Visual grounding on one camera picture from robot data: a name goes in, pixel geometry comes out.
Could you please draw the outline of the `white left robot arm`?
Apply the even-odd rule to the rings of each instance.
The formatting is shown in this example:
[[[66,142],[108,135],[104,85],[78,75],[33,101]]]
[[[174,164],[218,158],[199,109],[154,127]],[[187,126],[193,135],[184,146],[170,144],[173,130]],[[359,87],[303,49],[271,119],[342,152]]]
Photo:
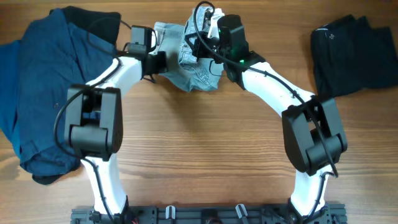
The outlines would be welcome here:
[[[84,165],[95,202],[88,212],[93,223],[133,223],[128,197],[119,177],[117,152],[123,141],[122,97],[141,80],[166,70],[165,52],[155,52],[157,33],[132,26],[131,41],[97,78],[68,89],[64,139]]]

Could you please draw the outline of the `light denim shorts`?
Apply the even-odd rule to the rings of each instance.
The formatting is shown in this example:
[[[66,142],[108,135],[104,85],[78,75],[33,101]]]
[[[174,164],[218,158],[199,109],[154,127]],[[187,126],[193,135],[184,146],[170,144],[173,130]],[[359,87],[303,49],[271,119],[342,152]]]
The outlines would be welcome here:
[[[155,54],[165,52],[167,71],[160,75],[170,80],[183,91],[213,91],[223,72],[222,64],[212,58],[198,58],[193,54],[193,45],[199,43],[193,25],[193,16],[186,24],[156,22],[157,34]]]

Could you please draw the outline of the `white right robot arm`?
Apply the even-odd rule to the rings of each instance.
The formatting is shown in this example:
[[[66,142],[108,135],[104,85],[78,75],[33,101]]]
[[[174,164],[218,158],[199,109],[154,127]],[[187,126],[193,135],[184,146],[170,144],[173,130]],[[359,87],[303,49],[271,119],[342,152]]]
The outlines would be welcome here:
[[[228,79],[258,96],[282,119],[285,153],[295,167],[288,202],[292,223],[308,223],[323,214],[328,178],[348,148],[335,100],[323,99],[279,75],[264,57],[251,51],[239,15],[226,15],[208,1],[194,8],[184,36],[197,59],[221,64]]]

